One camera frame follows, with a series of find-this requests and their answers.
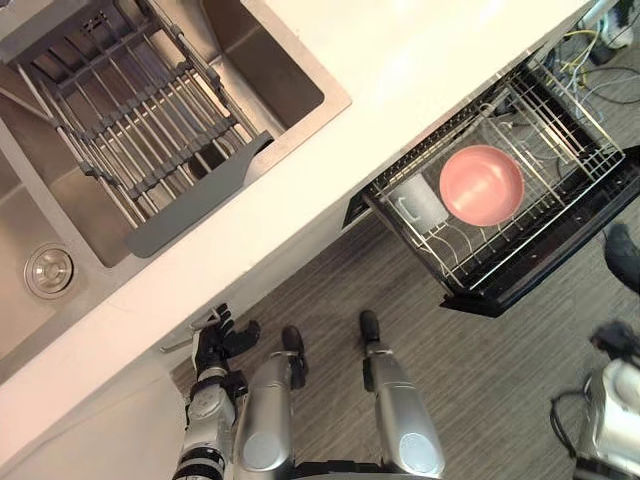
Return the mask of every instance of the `sink basin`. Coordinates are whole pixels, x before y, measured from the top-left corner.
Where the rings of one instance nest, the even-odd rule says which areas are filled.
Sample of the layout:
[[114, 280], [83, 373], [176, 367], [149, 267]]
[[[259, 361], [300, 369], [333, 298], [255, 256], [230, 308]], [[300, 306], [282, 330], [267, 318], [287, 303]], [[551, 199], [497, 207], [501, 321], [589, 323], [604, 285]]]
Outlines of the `sink basin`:
[[[7, 67], [0, 70], [0, 86], [23, 99], [32, 98], [18, 74]], [[124, 238], [131, 227], [96, 181], [80, 171], [51, 125], [1, 96], [0, 118], [7, 119], [31, 165], [102, 263], [113, 267], [124, 259], [129, 253]]]
[[[231, 190], [233, 194], [265, 174], [349, 105], [346, 93], [261, 1], [157, 3], [182, 27], [205, 64], [220, 75], [242, 115], [258, 132], [266, 130], [274, 139], [252, 160], [249, 157], [248, 171], [239, 178], [237, 189]], [[54, 37], [59, 34], [56, 29], [51, 32]], [[27, 33], [27, 37], [38, 36], [33, 29]], [[34, 45], [44, 41], [44, 37], [36, 39]], [[168, 59], [176, 55], [173, 45], [173, 50], [161, 42], [157, 47], [167, 48]], [[0, 301], [6, 313], [0, 323], [0, 382], [153, 261], [158, 253], [138, 258], [129, 247], [130, 239], [169, 208], [158, 203], [159, 214], [141, 217], [147, 221], [142, 225], [126, 219], [106, 193], [110, 190], [104, 177], [101, 187], [80, 170], [72, 151], [17, 73], [16, 63], [0, 65]], [[93, 100], [108, 104], [110, 100], [99, 98], [99, 92], [90, 91]], [[76, 93], [68, 97], [71, 103]], [[190, 193], [188, 189], [183, 192], [175, 204], [181, 195]], [[205, 213], [214, 214], [217, 206]], [[55, 290], [56, 281], [64, 284], [60, 291], [34, 293], [39, 283], [45, 290]]]
[[0, 359], [84, 289], [84, 275], [63, 271], [46, 251], [66, 247], [0, 153]]

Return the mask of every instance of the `silver robot leg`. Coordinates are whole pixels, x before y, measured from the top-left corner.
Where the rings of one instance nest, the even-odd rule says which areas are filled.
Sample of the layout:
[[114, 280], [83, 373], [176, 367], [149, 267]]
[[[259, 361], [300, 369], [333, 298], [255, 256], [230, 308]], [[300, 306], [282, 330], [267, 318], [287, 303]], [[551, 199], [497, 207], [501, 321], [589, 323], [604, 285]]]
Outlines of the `silver robot leg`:
[[293, 469], [291, 389], [307, 373], [304, 347], [294, 327], [283, 330], [285, 351], [274, 353], [249, 382], [234, 448], [234, 479], [280, 480]]
[[444, 455], [420, 394], [393, 352], [380, 341], [373, 312], [362, 312], [360, 328], [365, 340], [365, 387], [376, 395], [384, 466], [397, 472], [441, 478]]

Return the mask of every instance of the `dish rack drawer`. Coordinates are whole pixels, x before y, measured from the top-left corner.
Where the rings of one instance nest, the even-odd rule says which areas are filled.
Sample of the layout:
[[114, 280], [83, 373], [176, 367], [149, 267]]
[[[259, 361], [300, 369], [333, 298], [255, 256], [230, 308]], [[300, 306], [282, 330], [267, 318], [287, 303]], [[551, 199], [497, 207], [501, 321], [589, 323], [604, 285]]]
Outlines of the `dish rack drawer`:
[[[461, 148], [488, 144], [518, 163], [522, 204], [496, 226], [450, 215], [427, 232], [390, 195], [416, 174], [439, 192]], [[640, 192], [638, 149], [620, 149], [539, 63], [497, 80], [364, 190], [365, 202], [445, 288], [441, 306], [497, 317], [538, 285]]]

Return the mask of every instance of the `white cup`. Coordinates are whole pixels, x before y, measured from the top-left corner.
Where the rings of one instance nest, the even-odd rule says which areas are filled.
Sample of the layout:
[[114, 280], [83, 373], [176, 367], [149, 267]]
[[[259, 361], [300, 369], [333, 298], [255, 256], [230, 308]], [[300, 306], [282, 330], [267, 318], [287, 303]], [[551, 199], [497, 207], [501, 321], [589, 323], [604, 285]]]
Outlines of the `white cup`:
[[389, 198], [418, 233], [425, 233], [449, 218], [449, 212], [420, 173], [396, 187]]

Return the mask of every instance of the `sink drain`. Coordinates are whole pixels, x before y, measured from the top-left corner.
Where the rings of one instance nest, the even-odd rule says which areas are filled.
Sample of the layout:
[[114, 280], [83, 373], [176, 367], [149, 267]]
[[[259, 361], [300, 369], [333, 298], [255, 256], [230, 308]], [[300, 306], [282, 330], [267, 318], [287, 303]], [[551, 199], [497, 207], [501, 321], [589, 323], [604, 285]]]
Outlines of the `sink drain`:
[[62, 245], [41, 246], [24, 267], [24, 280], [31, 293], [47, 300], [64, 295], [72, 278], [73, 261]]

